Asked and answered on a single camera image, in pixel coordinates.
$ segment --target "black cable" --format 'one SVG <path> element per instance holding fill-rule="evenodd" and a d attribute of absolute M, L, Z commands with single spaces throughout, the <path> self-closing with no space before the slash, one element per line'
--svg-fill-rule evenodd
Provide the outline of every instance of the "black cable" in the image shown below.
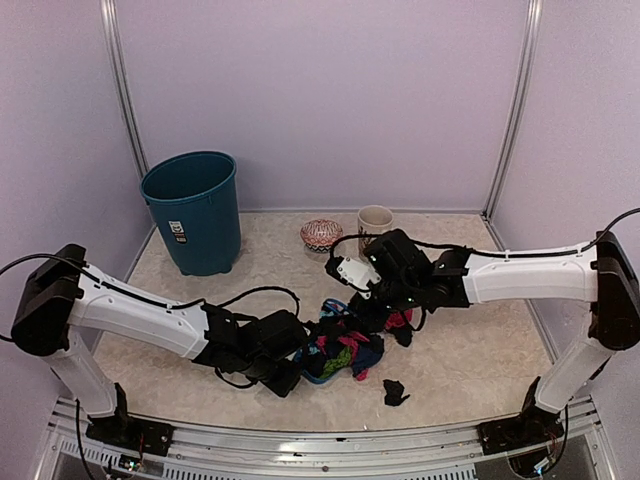
<path fill-rule="evenodd" d="M 188 302 L 188 303 L 181 303 L 180 305 L 171 305 L 170 310 L 184 310 L 185 308 L 195 307 L 196 305 L 199 305 L 200 303 L 204 303 L 206 301 L 207 301 L 206 298 L 198 298 L 197 300 L 192 300 L 191 302 Z"/>
<path fill-rule="evenodd" d="M 329 247 L 329 258 L 335 258 L 336 247 L 342 242 L 345 242 L 347 240 L 354 240 L 356 238 L 377 238 L 379 236 L 380 234 L 378 233 L 355 233 L 353 235 L 345 235 L 344 237 L 340 237 L 338 240 L 331 244 L 331 247 Z"/>
<path fill-rule="evenodd" d="M 609 225 L 607 225 L 604 228 L 604 230 L 600 232 L 600 235 L 598 235 L 593 241 L 591 241 L 586 247 L 584 247 L 582 251 L 584 252 L 585 250 L 589 250 L 590 248 L 593 248 L 600 240 L 602 240 L 602 238 L 609 232 L 609 230 L 611 230 L 620 220 L 624 220 L 625 218 L 630 217 L 631 215 L 635 215 L 637 213 L 640 213 L 640 207 L 632 208 L 618 215 L 616 218 L 611 220 L 611 223 L 609 223 Z"/>
<path fill-rule="evenodd" d="M 73 263 L 71 260 L 64 257 L 60 257 L 58 255 L 53 255 L 51 253 L 32 253 L 31 255 L 25 255 L 24 257 L 20 257 L 17 260 L 14 260 L 13 262 L 10 262 L 6 264 L 4 267 L 0 268 L 0 276 L 5 274 L 9 270 L 11 270 L 13 267 L 20 265 L 21 263 L 28 262 L 30 260 L 43 259 L 43 258 L 47 260 L 57 260 L 59 262 L 66 263 L 70 267 L 77 270 L 79 273 L 86 275 L 87 277 L 89 277 L 94 281 L 98 281 L 98 279 L 95 276 L 91 275 L 89 272 L 85 271 L 82 267 Z M 3 342 L 14 343 L 11 337 L 7 337 L 5 335 L 0 335 L 0 340 L 2 340 Z"/>
<path fill-rule="evenodd" d="M 597 245 L 597 243 L 602 240 L 602 238 L 621 220 L 624 220 L 631 215 L 635 215 L 640 213 L 640 207 L 632 208 L 631 210 L 627 210 L 624 213 L 621 213 L 616 218 L 614 218 L 609 225 L 605 227 L 604 230 L 600 232 L 600 234 L 589 242 L 587 245 L 580 249 L 572 249 L 572 250 L 559 250 L 557 252 L 538 252 L 538 253 L 513 253 L 513 254 L 505 254 L 502 252 L 483 252 L 475 249 L 470 249 L 471 253 L 474 255 L 479 255 L 481 257 L 489 257 L 489 258 L 547 258 L 547 257 L 564 257 L 568 255 L 577 255 L 578 253 L 586 252 L 587 250 L 592 249 Z"/>
<path fill-rule="evenodd" d="M 424 307 L 420 307 L 420 310 L 422 312 L 421 316 L 420 316 L 420 323 L 418 323 L 417 327 L 414 327 L 413 325 L 411 325 L 411 322 L 409 321 L 409 319 L 407 318 L 407 315 L 402 311 L 399 310 L 398 313 L 400 313 L 400 316 L 402 317 L 402 319 L 404 320 L 404 322 L 409 326 L 409 328 L 414 331 L 414 332 L 419 332 L 420 330 L 422 330 L 422 328 L 424 327 L 424 324 L 427 320 L 427 310 Z"/>
<path fill-rule="evenodd" d="M 428 243 L 428 242 L 420 242 L 418 240 L 414 240 L 413 238 L 410 238 L 409 240 L 411 240 L 411 242 L 413 242 L 415 245 L 418 245 L 420 247 L 433 248 L 436 250 L 471 250 L 468 247 L 465 247 L 462 245 L 456 245 L 453 243 Z"/>
<path fill-rule="evenodd" d="M 551 466 L 549 468 L 547 468 L 544 472 L 542 472 L 543 475 L 546 475 L 547 473 L 549 473 L 551 470 L 553 470 L 556 465 L 558 465 L 558 463 L 560 463 L 560 459 L 562 458 L 562 455 L 564 455 L 564 450 L 567 448 L 567 441 L 569 440 L 569 404 L 567 403 L 567 405 L 564 407 L 564 440 L 562 442 L 562 447 L 560 448 L 560 453 L 558 454 L 558 457 L 555 459 L 555 461 L 551 464 Z"/>
<path fill-rule="evenodd" d="M 124 288 L 120 288 L 116 285 L 113 285 L 111 283 L 108 282 L 102 282 L 99 283 L 99 285 L 102 285 L 103 287 L 109 289 L 109 290 L 113 290 L 114 292 L 118 292 L 122 295 L 125 295 L 129 298 L 133 298 L 135 300 L 138 300 L 140 302 L 146 303 L 148 305 L 153 305 L 154 307 L 159 307 L 159 308 L 163 308 L 165 310 L 170 310 L 169 306 L 166 303 L 162 303 L 162 302 L 158 302 L 157 300 L 152 300 L 150 298 L 147 297 L 143 297 L 142 295 L 138 295 L 137 293 L 134 292 L 130 292 L 128 290 L 125 290 Z"/>
<path fill-rule="evenodd" d="M 240 389 L 240 390 L 246 390 L 247 388 L 251 388 L 255 384 L 258 383 L 257 380 L 249 380 L 249 383 L 245 383 L 244 385 L 238 385 L 237 383 L 230 382 L 229 380 L 224 378 L 222 376 L 222 372 L 220 371 L 220 369 L 218 367 L 215 367 L 213 371 L 216 373 L 216 377 L 218 377 L 224 383 L 226 383 L 227 385 L 231 385 L 232 387 L 235 387 L 235 388 Z"/>
<path fill-rule="evenodd" d="M 221 303 L 221 304 L 216 305 L 216 306 L 220 307 L 220 308 L 225 308 L 225 307 L 231 305 L 232 303 L 236 303 L 236 302 L 242 300 L 244 297 L 246 297 L 248 295 L 251 295 L 251 294 L 257 293 L 257 292 L 264 292 L 264 291 L 276 291 L 276 292 L 286 293 L 296 303 L 296 317 L 300 315 L 300 299 L 298 298 L 298 296 L 292 290 L 289 290 L 288 288 L 285 288 L 285 287 L 279 287 L 279 286 L 276 286 L 276 285 L 266 285 L 266 286 L 263 286 L 263 287 L 252 288 L 251 290 L 247 290 L 246 292 L 242 292 L 240 295 L 237 295 L 237 296 L 233 297 L 231 300 L 227 300 L 226 302 Z"/>
<path fill-rule="evenodd" d="M 82 447 L 82 435 L 80 434 L 80 400 L 76 399 L 76 437 L 78 439 L 78 450 L 80 451 L 80 460 L 82 460 L 82 465 L 84 466 L 85 472 L 87 472 L 87 476 L 91 480 L 96 480 L 96 477 L 93 476 L 91 470 L 89 470 L 89 465 L 87 464 L 87 459 L 84 458 L 84 448 Z"/>

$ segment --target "floor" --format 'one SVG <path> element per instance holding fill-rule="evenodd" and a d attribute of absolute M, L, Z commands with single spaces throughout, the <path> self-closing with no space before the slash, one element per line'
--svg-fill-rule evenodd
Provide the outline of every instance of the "floor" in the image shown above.
<path fill-rule="evenodd" d="M 130 283 L 168 298 L 206 297 L 219 303 L 248 288 L 282 285 L 302 300 L 301 319 L 316 319 L 322 300 L 348 300 L 353 292 L 324 273 L 325 256 L 305 250 L 300 227 L 318 217 L 338 221 L 355 233 L 350 213 L 247 213 L 241 215 L 243 245 L 227 275 L 184 277 L 154 233 Z M 475 215 L 399 214 L 395 226 L 429 242 L 495 246 Z M 355 256 L 356 245 L 345 245 Z M 264 316 L 292 308 L 278 293 L 260 293 L 235 310 Z M 279 431 L 362 431 L 473 421 L 520 410 L 532 380 L 549 360 L 522 301 L 469 309 L 440 310 L 430 316 L 409 348 L 385 339 L 385 356 L 363 382 L 342 371 L 322 386 L 301 380 L 281 399 L 258 385 L 236 390 L 211 369 L 158 347 L 105 334 L 95 358 L 127 392 L 133 413 L 207 425 Z M 401 381 L 411 394 L 400 407 L 384 405 L 383 379 Z M 241 376 L 232 378 L 242 382 Z"/>

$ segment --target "metal frame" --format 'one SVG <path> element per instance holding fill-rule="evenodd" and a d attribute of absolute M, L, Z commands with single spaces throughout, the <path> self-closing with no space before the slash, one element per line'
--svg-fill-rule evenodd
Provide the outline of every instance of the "metal frame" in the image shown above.
<path fill-rule="evenodd" d="M 120 32 L 118 30 L 118 16 L 116 12 L 115 0 L 100 0 L 102 11 L 102 23 L 104 34 L 107 40 L 107 49 L 111 59 L 111 69 L 116 82 L 116 92 L 120 110 L 127 127 L 129 142 L 135 160 L 135 167 L 138 176 L 142 178 L 149 171 L 149 164 L 142 148 L 138 124 L 133 112 L 133 104 L 129 94 L 127 84 L 127 74 L 124 67 L 124 57 L 122 55 L 122 44 L 120 43 Z"/>
<path fill-rule="evenodd" d="M 507 171 L 513 155 L 513 148 L 518 136 L 520 121 L 524 112 L 524 106 L 527 99 L 527 91 L 529 89 L 529 81 L 531 79 L 531 71 L 533 67 L 533 59 L 536 52 L 536 44 L 538 43 L 538 30 L 540 29 L 540 16 L 542 14 L 542 0 L 529 0 L 529 11 L 527 14 L 527 23 L 525 26 L 524 43 L 520 54 L 520 66 L 518 67 L 518 76 L 516 79 L 516 89 L 511 103 L 509 112 L 509 120 L 507 122 L 507 130 L 502 140 L 500 149 L 500 157 L 496 173 L 491 183 L 489 198 L 485 204 L 483 215 L 491 221 L 498 206 L 500 195 L 504 188 Z"/>
<path fill-rule="evenodd" d="M 607 458 L 602 426 L 590 398 L 572 401 L 569 437 L 584 435 L 599 480 L 615 480 Z M 417 478 L 474 478 L 478 462 L 504 457 L 483 456 L 476 422 L 438 427 L 377 432 L 295 433 L 268 432 L 171 422 L 174 443 L 165 457 L 145 456 L 150 466 L 162 472 L 141 473 L 152 479 L 327 479 L 410 480 Z M 81 429 L 87 420 L 81 414 Z M 83 438 L 88 461 L 107 465 L 108 459 L 129 454 Z M 510 452 L 523 453 L 527 450 Z M 30 477 L 51 480 L 61 454 L 78 457 L 75 404 L 60 399 L 41 442 L 40 462 Z"/>

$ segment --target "label on trash can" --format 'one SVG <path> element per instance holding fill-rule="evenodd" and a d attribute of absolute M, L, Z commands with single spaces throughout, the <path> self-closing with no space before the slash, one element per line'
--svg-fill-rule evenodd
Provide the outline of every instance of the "label on trash can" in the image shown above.
<path fill-rule="evenodd" d="M 176 242 L 187 243 L 187 236 L 184 233 L 184 228 L 182 228 L 181 222 L 169 221 L 169 228 L 171 228 L 173 236 L 176 237 Z"/>

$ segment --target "green cloth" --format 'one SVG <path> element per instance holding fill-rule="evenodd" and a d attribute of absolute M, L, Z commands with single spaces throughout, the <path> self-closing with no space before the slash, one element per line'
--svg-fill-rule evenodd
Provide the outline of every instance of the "green cloth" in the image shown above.
<path fill-rule="evenodd" d="M 336 358 L 327 360 L 327 363 L 324 364 L 324 370 L 322 371 L 320 379 L 324 380 L 325 378 L 329 378 L 341 368 L 348 367 L 349 365 L 351 365 L 351 348 L 344 347 L 344 350 L 342 350 Z"/>

